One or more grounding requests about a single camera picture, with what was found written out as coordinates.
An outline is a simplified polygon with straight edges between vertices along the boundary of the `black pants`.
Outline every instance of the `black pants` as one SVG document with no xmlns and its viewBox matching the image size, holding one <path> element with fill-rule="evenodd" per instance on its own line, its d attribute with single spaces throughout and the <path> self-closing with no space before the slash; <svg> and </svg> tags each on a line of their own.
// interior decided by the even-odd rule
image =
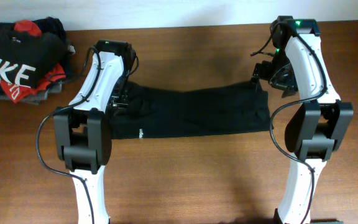
<svg viewBox="0 0 358 224">
<path fill-rule="evenodd" d="M 269 130 L 268 94 L 260 84 L 238 83 L 189 92 L 128 82 L 127 113 L 112 116 L 113 139 L 172 138 Z"/>
</svg>

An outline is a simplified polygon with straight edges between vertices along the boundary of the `wooden table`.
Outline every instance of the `wooden table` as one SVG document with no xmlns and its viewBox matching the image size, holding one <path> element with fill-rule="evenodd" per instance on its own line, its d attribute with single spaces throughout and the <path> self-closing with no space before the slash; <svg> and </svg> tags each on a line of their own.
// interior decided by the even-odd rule
<svg viewBox="0 0 358 224">
<path fill-rule="evenodd" d="M 319 179 L 312 217 L 358 223 L 358 22 L 320 22 L 329 76 L 354 118 L 341 148 Z M 68 32 L 79 70 L 86 49 L 99 39 L 133 44 L 140 67 L 131 81 L 169 90 L 196 90 L 249 80 L 250 57 L 269 37 L 269 25 Z M 83 79 L 64 86 L 39 106 L 0 101 L 0 223 L 76 223 L 73 181 L 46 171 L 35 155 L 35 132 L 42 118 L 67 105 Z M 298 98 L 281 99 L 271 88 L 271 110 Z M 275 133 L 296 111 L 277 116 Z M 106 208 L 114 223 L 245 223 L 272 218 L 283 198 L 289 160 L 268 132 L 197 138 L 131 139 L 112 143 L 104 178 Z M 42 132 L 41 150 L 52 167 L 58 160 L 52 122 Z"/>
</svg>

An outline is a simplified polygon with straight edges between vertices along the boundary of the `red cloth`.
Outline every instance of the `red cloth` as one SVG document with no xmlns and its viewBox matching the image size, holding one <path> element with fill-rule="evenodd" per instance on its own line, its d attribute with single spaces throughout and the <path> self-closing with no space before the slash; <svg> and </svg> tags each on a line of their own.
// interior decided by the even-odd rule
<svg viewBox="0 0 358 224">
<path fill-rule="evenodd" d="M 16 22 L 14 30 L 21 31 L 21 32 L 28 32 L 30 35 L 40 37 L 42 35 L 41 30 L 38 28 L 38 26 L 28 20 Z M 5 82 L 4 80 L 0 81 L 1 88 L 4 90 L 6 95 L 14 102 L 17 103 L 24 97 L 26 97 L 29 94 L 36 95 L 38 91 L 46 90 L 48 85 L 51 83 L 48 81 L 48 77 L 50 77 L 53 74 L 60 74 L 65 73 L 62 66 L 60 64 L 56 64 L 56 66 L 49 71 L 45 78 L 39 81 L 39 84 L 36 89 L 31 89 L 29 87 L 24 86 L 18 86 L 16 84 L 10 84 L 8 82 Z M 57 75 L 51 78 L 51 81 L 56 81 L 61 78 L 65 78 L 66 75 Z"/>
</svg>

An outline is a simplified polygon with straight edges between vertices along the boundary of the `white backdrop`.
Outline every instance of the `white backdrop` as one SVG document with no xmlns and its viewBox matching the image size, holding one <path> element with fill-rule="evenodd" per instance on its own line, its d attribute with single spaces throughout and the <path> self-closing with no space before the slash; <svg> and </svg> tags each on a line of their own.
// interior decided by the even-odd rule
<svg viewBox="0 0 358 224">
<path fill-rule="evenodd" d="M 0 0 L 0 22 L 59 18 L 66 30 L 358 19 L 358 0 Z"/>
</svg>

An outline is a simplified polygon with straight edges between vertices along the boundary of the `gray cloth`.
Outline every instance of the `gray cloth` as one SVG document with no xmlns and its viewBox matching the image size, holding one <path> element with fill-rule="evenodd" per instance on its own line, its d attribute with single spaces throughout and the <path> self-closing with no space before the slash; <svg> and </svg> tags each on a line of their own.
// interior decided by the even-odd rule
<svg viewBox="0 0 358 224">
<path fill-rule="evenodd" d="M 60 93 L 62 91 L 62 84 L 54 85 L 52 88 L 38 92 L 36 95 L 28 95 L 21 99 L 20 102 L 38 105 L 41 101 L 48 99 L 49 93 Z M 11 100 L 6 95 L 0 95 L 0 100 Z"/>
</svg>

